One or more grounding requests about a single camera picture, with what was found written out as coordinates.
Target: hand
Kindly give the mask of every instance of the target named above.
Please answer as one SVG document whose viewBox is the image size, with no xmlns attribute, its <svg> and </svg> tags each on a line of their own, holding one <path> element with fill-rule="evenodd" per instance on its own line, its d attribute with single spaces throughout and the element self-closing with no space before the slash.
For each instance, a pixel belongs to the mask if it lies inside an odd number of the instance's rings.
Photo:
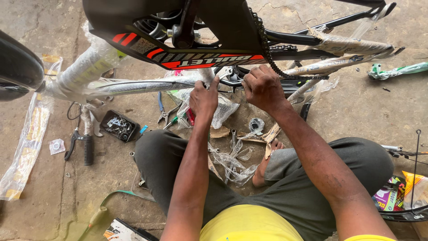
<svg viewBox="0 0 428 241">
<path fill-rule="evenodd" d="M 195 88 L 190 93 L 189 105 L 196 114 L 197 119 L 204 119 L 211 123 L 214 112 L 218 106 L 218 82 L 220 79 L 216 76 L 210 84 L 210 89 L 204 88 L 203 82 L 198 80 Z"/>
<path fill-rule="evenodd" d="M 266 111 L 271 116 L 284 107 L 291 107 L 284 96 L 278 74 L 265 64 L 254 67 L 242 81 L 247 102 Z"/>
</svg>

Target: gray pants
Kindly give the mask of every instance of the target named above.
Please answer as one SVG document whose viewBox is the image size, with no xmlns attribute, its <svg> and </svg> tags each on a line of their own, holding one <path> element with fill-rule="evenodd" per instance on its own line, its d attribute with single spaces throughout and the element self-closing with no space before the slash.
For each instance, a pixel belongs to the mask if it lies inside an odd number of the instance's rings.
<svg viewBox="0 0 428 241">
<path fill-rule="evenodd" d="M 389 154 L 378 144 L 357 137 L 329 143 L 359 181 L 374 195 L 392 176 Z M 136 142 L 135 162 L 165 215 L 187 140 L 166 130 L 154 130 Z M 209 172 L 203 224 L 222 210 L 241 204 L 266 207 L 285 218 L 305 241 L 322 241 L 336 231 L 329 203 L 309 180 L 294 149 L 276 150 L 265 171 L 269 188 L 243 197 Z"/>
</svg>

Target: yellow shirt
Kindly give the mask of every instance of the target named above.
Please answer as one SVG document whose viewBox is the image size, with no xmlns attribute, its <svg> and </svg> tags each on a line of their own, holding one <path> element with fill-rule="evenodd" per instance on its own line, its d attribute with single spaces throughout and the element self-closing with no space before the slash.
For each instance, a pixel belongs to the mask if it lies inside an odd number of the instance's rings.
<svg viewBox="0 0 428 241">
<path fill-rule="evenodd" d="M 297 230 L 274 211 L 256 205 L 237 205 L 220 212 L 201 230 L 200 241 L 303 241 Z M 345 241 L 394 241 L 359 235 Z"/>
</svg>

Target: bare foot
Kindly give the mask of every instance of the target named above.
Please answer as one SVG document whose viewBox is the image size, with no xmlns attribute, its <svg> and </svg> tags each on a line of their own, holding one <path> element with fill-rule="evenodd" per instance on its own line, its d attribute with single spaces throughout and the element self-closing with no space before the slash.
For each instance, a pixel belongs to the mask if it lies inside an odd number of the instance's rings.
<svg viewBox="0 0 428 241">
<path fill-rule="evenodd" d="M 271 147 L 272 147 L 272 151 L 277 150 L 277 149 L 284 149 L 284 145 L 282 144 L 282 142 L 278 141 L 278 139 L 274 139 L 271 142 Z M 253 176 L 253 185 L 255 187 L 264 187 L 266 186 L 265 184 L 265 170 L 266 167 L 268 165 L 270 161 L 270 157 L 268 157 L 267 159 L 265 159 L 265 157 L 262 157 L 262 162 L 260 163 L 260 165 L 257 167 L 257 170 L 254 173 Z"/>
</svg>

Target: man's left hand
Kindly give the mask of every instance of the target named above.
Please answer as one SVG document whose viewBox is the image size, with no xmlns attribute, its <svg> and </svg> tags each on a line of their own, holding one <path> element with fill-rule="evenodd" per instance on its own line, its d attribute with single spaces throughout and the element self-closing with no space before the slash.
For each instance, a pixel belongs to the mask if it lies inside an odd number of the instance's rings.
<svg viewBox="0 0 428 241">
<path fill-rule="evenodd" d="M 218 83 L 220 79 L 216 76 L 210 84 L 210 89 L 204 88 L 203 82 L 198 80 L 195 88 L 190 93 L 189 105 L 198 119 L 211 122 L 214 112 L 218 106 Z"/>
</svg>

